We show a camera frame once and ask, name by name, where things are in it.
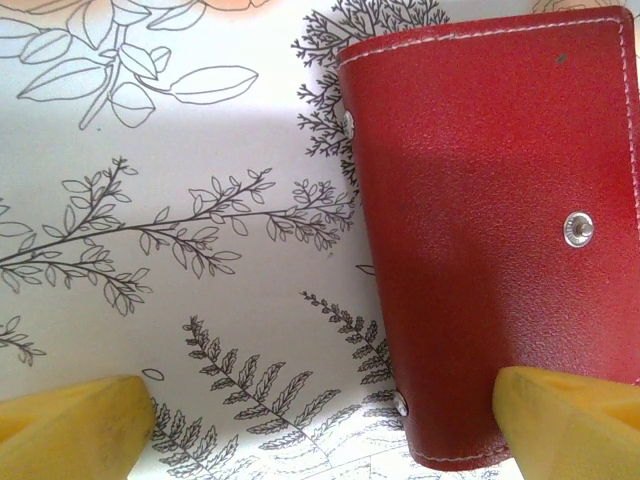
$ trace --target patterned paper background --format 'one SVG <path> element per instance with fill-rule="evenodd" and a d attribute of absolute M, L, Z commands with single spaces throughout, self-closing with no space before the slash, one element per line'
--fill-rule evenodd
<path fill-rule="evenodd" d="M 335 56 L 596 3 L 0 0 L 0 399 L 142 375 L 131 478 L 520 478 L 408 456 Z"/>

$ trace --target fern drawing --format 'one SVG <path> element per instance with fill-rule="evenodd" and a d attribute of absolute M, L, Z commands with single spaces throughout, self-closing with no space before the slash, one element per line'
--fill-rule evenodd
<path fill-rule="evenodd" d="M 159 406 L 155 399 L 152 402 L 156 412 L 156 427 L 151 436 L 151 447 L 166 455 L 160 462 L 170 467 L 167 470 L 169 475 L 198 480 L 262 478 L 259 474 L 247 476 L 247 469 L 256 458 L 234 460 L 238 449 L 238 435 L 218 448 L 215 425 L 204 432 L 202 417 L 187 424 L 180 410 L 172 414 L 165 403 Z"/>
<path fill-rule="evenodd" d="M 145 255 L 170 250 L 182 268 L 200 279 L 206 273 L 235 274 L 231 264 L 242 255 L 218 250 L 217 240 L 223 234 L 248 236 L 254 218 L 265 221 L 263 228 L 274 242 L 294 237 L 319 251 L 330 249 L 351 227 L 353 201 L 331 182 L 296 182 L 290 206 L 264 208 L 264 192 L 276 185 L 267 180 L 270 172 L 270 168 L 248 170 L 246 180 L 230 176 L 228 182 L 212 176 L 206 188 L 189 190 L 192 214 L 172 217 L 167 206 L 153 219 L 130 225 L 118 218 L 118 206 L 132 202 L 123 183 L 138 171 L 126 159 L 114 158 L 111 166 L 91 176 L 62 182 L 69 202 L 62 219 L 42 225 L 41 233 L 23 222 L 0 221 L 0 239 L 16 242 L 13 253 L 0 256 L 0 285 L 19 294 L 25 285 L 70 289 L 75 281 L 84 280 L 100 286 L 107 303 L 126 316 L 152 292 L 144 283 L 149 269 L 118 271 L 103 244 L 111 235 L 136 233 Z M 8 211 L 0 204 L 0 217 Z M 44 240 L 37 242 L 39 235 Z"/>
<path fill-rule="evenodd" d="M 449 16 L 437 0 L 337 0 L 331 10 L 331 16 L 316 10 L 306 16 L 305 33 L 292 45 L 305 67 L 322 70 L 313 85 L 302 84 L 298 90 L 312 110 L 298 115 L 298 125 L 310 132 L 307 155 L 339 156 L 343 174 L 357 187 L 351 145 L 342 127 L 338 52 L 370 37 L 447 23 Z"/>
<path fill-rule="evenodd" d="M 33 366 L 34 357 L 46 355 L 45 352 L 38 348 L 33 348 L 33 342 L 29 342 L 29 336 L 26 333 L 17 331 L 20 325 L 20 316 L 13 317 L 6 325 L 0 325 L 0 348 L 11 347 L 18 350 L 18 360 Z"/>
<path fill-rule="evenodd" d="M 238 350 L 234 348 L 223 355 L 220 338 L 210 339 L 209 331 L 203 328 L 203 321 L 198 317 L 191 317 L 190 322 L 182 328 L 190 334 L 186 340 L 187 344 L 194 347 L 189 356 L 197 360 L 205 360 L 207 363 L 200 369 L 200 373 L 214 379 L 211 391 L 230 389 L 231 393 L 223 401 L 224 405 L 247 404 L 247 408 L 240 411 L 234 418 L 243 422 L 251 421 L 253 425 L 246 429 L 248 433 L 271 437 L 260 444 L 260 449 L 279 452 L 292 447 L 303 447 L 302 453 L 296 450 L 294 456 L 278 455 L 276 460 L 310 456 L 315 460 L 311 465 L 307 465 L 305 470 L 331 466 L 332 448 L 326 446 L 324 440 L 338 425 L 358 411 L 361 408 L 360 405 L 343 408 L 329 416 L 318 427 L 311 429 L 309 427 L 315 417 L 340 393 L 340 390 L 326 390 L 298 410 L 297 415 L 290 415 L 289 411 L 294 400 L 304 388 L 312 372 L 299 373 L 289 381 L 284 390 L 277 395 L 272 395 L 271 389 L 285 365 L 284 362 L 270 365 L 260 375 L 258 374 L 260 355 L 253 355 L 238 370 L 236 368 Z"/>
<path fill-rule="evenodd" d="M 358 316 L 353 318 L 346 310 L 341 310 L 337 304 L 329 304 L 325 299 L 318 299 L 316 295 L 302 292 L 304 299 L 314 307 L 319 307 L 322 313 L 329 316 L 329 322 L 340 324 L 338 333 L 345 335 L 345 341 L 358 346 L 352 357 L 358 360 L 358 371 L 363 373 L 362 385 L 373 385 L 393 380 L 391 359 L 389 358 L 389 345 L 387 339 L 378 338 L 378 323 L 375 320 L 365 322 Z M 383 389 L 367 395 L 362 403 L 364 405 L 388 404 L 388 406 L 376 406 L 369 408 L 365 417 L 380 418 L 368 430 L 383 428 L 385 430 L 403 430 L 399 420 L 400 415 L 393 408 L 394 390 Z"/>

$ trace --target red leather wallet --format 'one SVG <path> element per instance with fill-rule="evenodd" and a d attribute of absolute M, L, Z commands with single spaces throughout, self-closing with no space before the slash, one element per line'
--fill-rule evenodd
<path fill-rule="evenodd" d="M 640 376 L 640 131 L 622 8 L 364 41 L 340 82 L 413 458 L 506 459 L 502 367 Z"/>

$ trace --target line art leaves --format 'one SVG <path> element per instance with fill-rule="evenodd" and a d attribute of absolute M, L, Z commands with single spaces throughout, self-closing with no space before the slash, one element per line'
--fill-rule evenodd
<path fill-rule="evenodd" d="M 393 380 L 389 345 L 386 338 L 379 338 L 379 326 L 375 320 L 367 323 L 362 317 L 353 318 L 349 312 L 341 310 L 339 305 L 329 304 L 327 300 L 318 299 L 312 293 L 302 292 L 302 296 L 312 306 L 320 308 L 323 314 L 328 315 L 330 323 L 340 325 L 338 333 L 345 335 L 347 343 L 357 346 L 352 358 L 360 364 L 358 372 L 363 374 L 360 381 L 362 385 L 388 383 Z M 369 408 L 364 413 L 365 417 L 384 419 L 370 425 L 368 429 L 403 429 L 399 420 L 400 415 L 395 408 L 391 408 L 393 395 L 392 389 L 385 388 L 367 395 L 362 400 L 364 405 L 388 404 L 388 406 Z"/>
<path fill-rule="evenodd" d="M 180 103 L 212 105 L 243 95 L 258 79 L 257 72 L 239 65 L 211 65 L 160 78 L 171 60 L 171 49 L 165 45 L 148 49 L 127 41 L 130 29 L 137 33 L 187 30 L 205 16 L 207 8 L 200 0 L 53 0 L 29 13 L 67 14 L 66 29 L 0 17 L 0 58 L 46 65 L 18 94 L 20 99 L 90 98 L 80 130 L 106 105 L 111 105 L 123 125 L 137 128 L 155 112 L 158 95 Z"/>
<path fill-rule="evenodd" d="M 17 331 L 20 325 L 20 316 L 13 317 L 5 325 L 0 325 L 0 349 L 12 347 L 18 350 L 18 360 L 32 367 L 34 357 L 46 355 L 38 348 L 33 348 L 33 342 L 28 341 L 29 336 Z"/>
<path fill-rule="evenodd" d="M 64 285 L 70 289 L 76 280 L 84 279 L 93 286 L 100 285 L 107 303 L 126 316 L 152 292 L 143 282 L 149 269 L 118 271 L 111 251 L 98 243 L 110 235 L 135 232 L 146 256 L 170 251 L 182 268 L 200 279 L 205 274 L 215 277 L 236 273 L 232 265 L 242 255 L 216 248 L 217 241 L 221 235 L 250 235 L 256 219 L 265 221 L 263 228 L 273 241 L 295 238 L 313 244 L 319 251 L 330 249 L 340 233 L 352 225 L 353 201 L 346 193 L 338 193 L 330 182 L 295 183 L 289 207 L 264 208 L 263 195 L 276 185 L 267 178 L 270 168 L 248 170 L 246 180 L 231 176 L 221 181 L 212 176 L 206 188 L 189 190 L 192 214 L 175 218 L 170 215 L 171 207 L 166 206 L 153 220 L 125 224 L 118 218 L 118 207 L 132 200 L 122 190 L 123 179 L 138 175 L 138 171 L 124 158 L 114 158 L 111 163 L 91 176 L 62 182 L 69 203 L 59 223 L 42 225 L 44 240 L 38 244 L 36 231 L 9 220 L 9 207 L 0 204 L 0 238 L 20 242 L 15 253 L 0 257 L 0 285 L 19 294 L 24 284 Z M 67 251 L 71 245 L 82 248 L 79 257 Z"/>
<path fill-rule="evenodd" d="M 158 405 L 155 399 L 152 402 L 156 412 L 156 426 L 151 436 L 151 447 L 165 455 L 160 462 L 170 467 L 167 470 L 169 475 L 201 480 L 248 478 L 245 476 L 246 471 L 256 458 L 234 460 L 238 450 L 238 435 L 224 446 L 219 446 L 215 425 L 205 430 L 202 417 L 188 423 L 180 410 L 172 413 L 165 403 Z"/>
<path fill-rule="evenodd" d="M 304 17 L 305 33 L 292 48 L 306 67 L 323 73 L 314 85 L 302 84 L 298 97 L 311 107 L 298 115 L 310 132 L 307 155 L 339 156 L 343 174 L 357 187 L 351 145 L 342 127 L 344 108 L 337 75 L 337 53 L 366 38 L 410 28 L 447 23 L 437 0 L 336 0 L 331 18 L 316 10 Z"/>
<path fill-rule="evenodd" d="M 322 392 L 302 409 L 296 408 L 298 413 L 295 417 L 289 416 L 287 414 L 294 408 L 294 401 L 312 372 L 305 371 L 295 375 L 283 390 L 272 394 L 273 385 L 285 366 L 284 362 L 277 362 L 265 370 L 259 370 L 260 355 L 253 355 L 239 363 L 238 350 L 234 348 L 225 353 L 220 338 L 211 339 L 209 331 L 203 328 L 203 321 L 198 317 L 191 317 L 189 323 L 182 328 L 190 334 L 186 339 L 186 343 L 193 347 L 189 356 L 206 362 L 200 373 L 211 377 L 211 391 L 229 390 L 229 393 L 225 394 L 224 405 L 246 404 L 234 418 L 240 421 L 253 420 L 253 425 L 247 428 L 248 433 L 272 436 L 260 444 L 260 449 L 281 451 L 306 445 L 305 454 L 318 457 L 318 463 L 312 468 L 330 466 L 330 450 L 323 445 L 323 441 L 333 433 L 333 429 L 356 413 L 361 408 L 360 405 L 339 410 L 313 431 L 307 432 L 305 429 L 340 390 Z M 279 456 L 278 459 L 287 460 L 297 458 L 298 455 L 289 458 Z"/>

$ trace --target botanical illustration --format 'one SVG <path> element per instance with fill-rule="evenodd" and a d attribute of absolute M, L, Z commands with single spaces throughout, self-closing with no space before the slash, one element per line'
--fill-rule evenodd
<path fill-rule="evenodd" d="M 15 243 L 13 253 L 0 256 L 0 286 L 18 294 L 25 285 L 64 285 L 86 281 L 102 289 L 107 303 L 122 316 L 134 313 L 151 293 L 144 267 L 121 270 L 114 264 L 105 242 L 125 232 L 138 235 L 138 246 L 149 256 L 171 251 L 174 259 L 198 279 L 203 275 L 233 275 L 233 262 L 242 258 L 235 251 L 219 250 L 221 235 L 247 236 L 255 228 L 253 219 L 274 242 L 289 238 L 328 250 L 340 232 L 352 225 L 353 204 L 346 193 L 338 193 L 331 182 L 296 182 L 288 208 L 269 210 L 264 194 L 275 186 L 271 169 L 248 170 L 246 178 L 228 181 L 210 177 L 208 185 L 189 190 L 192 213 L 171 215 L 171 206 L 147 221 L 127 224 L 118 218 L 118 206 L 132 202 L 124 193 L 124 180 L 138 175 L 124 158 L 79 180 L 65 180 L 69 203 L 61 219 L 41 228 L 8 218 L 9 207 L 0 205 L 0 239 Z"/>
<path fill-rule="evenodd" d="M 34 357 L 46 355 L 45 352 L 33 347 L 29 341 L 29 335 L 18 331 L 20 316 L 13 317 L 5 325 L 0 324 L 0 349 L 7 348 L 18 351 L 18 360 L 30 367 L 33 366 Z"/>
<path fill-rule="evenodd" d="M 307 155 L 340 157 L 344 175 L 357 187 L 351 145 L 342 127 L 338 52 L 370 37 L 448 21 L 437 0 L 337 0 L 331 14 L 314 10 L 305 17 L 305 33 L 292 47 L 305 67 L 322 70 L 314 84 L 298 90 L 312 109 L 298 115 L 299 127 L 310 132 Z"/>
<path fill-rule="evenodd" d="M 172 413 L 165 403 L 160 406 L 155 399 L 152 402 L 156 426 L 151 447 L 163 455 L 160 462 L 170 467 L 169 475 L 198 480 L 263 478 L 262 473 L 247 472 L 255 457 L 235 459 L 238 435 L 219 444 L 215 425 L 207 429 L 202 417 L 189 423 L 180 410 Z"/>
<path fill-rule="evenodd" d="M 325 299 L 318 299 L 312 293 L 302 292 L 303 298 L 312 306 L 318 307 L 329 316 L 329 322 L 340 326 L 338 333 L 345 336 L 345 341 L 354 346 L 354 360 L 360 364 L 358 372 L 362 372 L 362 385 L 385 384 L 385 387 L 367 395 L 362 404 L 369 407 L 365 417 L 377 418 L 367 430 L 403 430 L 400 415 L 392 406 L 394 390 L 388 388 L 393 381 L 389 345 L 386 338 L 381 338 L 378 322 L 357 316 L 353 318 L 337 304 L 330 304 Z"/>
<path fill-rule="evenodd" d="M 265 1 L 11 2 L 5 7 L 11 15 L 0 16 L 0 59 L 42 65 L 40 73 L 18 94 L 20 99 L 86 99 L 80 130 L 105 107 L 110 107 L 123 125 L 136 128 L 156 110 L 154 98 L 158 96 L 213 105 L 245 93 L 258 73 L 240 65 L 203 65 L 165 75 L 173 55 L 171 48 L 162 44 L 145 48 L 132 39 L 139 39 L 141 32 L 147 32 L 146 36 L 188 30 L 207 14 L 209 5 L 221 10 L 246 9 Z"/>
<path fill-rule="evenodd" d="M 211 339 L 209 330 L 203 328 L 202 320 L 191 317 L 190 322 L 182 328 L 189 332 L 186 342 L 193 347 L 189 356 L 205 362 L 200 373 L 211 377 L 211 391 L 228 390 L 223 405 L 244 404 L 233 418 L 249 425 L 243 427 L 248 433 L 266 437 L 260 441 L 259 448 L 274 454 L 279 473 L 302 474 L 332 466 L 331 454 L 346 441 L 336 441 L 333 434 L 340 424 L 361 408 L 360 405 L 342 408 L 320 425 L 310 428 L 315 417 L 340 390 L 326 390 L 291 413 L 296 397 L 313 372 L 304 371 L 295 375 L 282 391 L 272 394 L 272 386 L 285 366 L 284 362 L 259 369 L 260 355 L 252 355 L 241 368 L 236 368 L 238 349 L 225 349 L 226 353 L 223 354 L 220 338 Z M 296 461 L 303 456 L 304 464 Z"/>

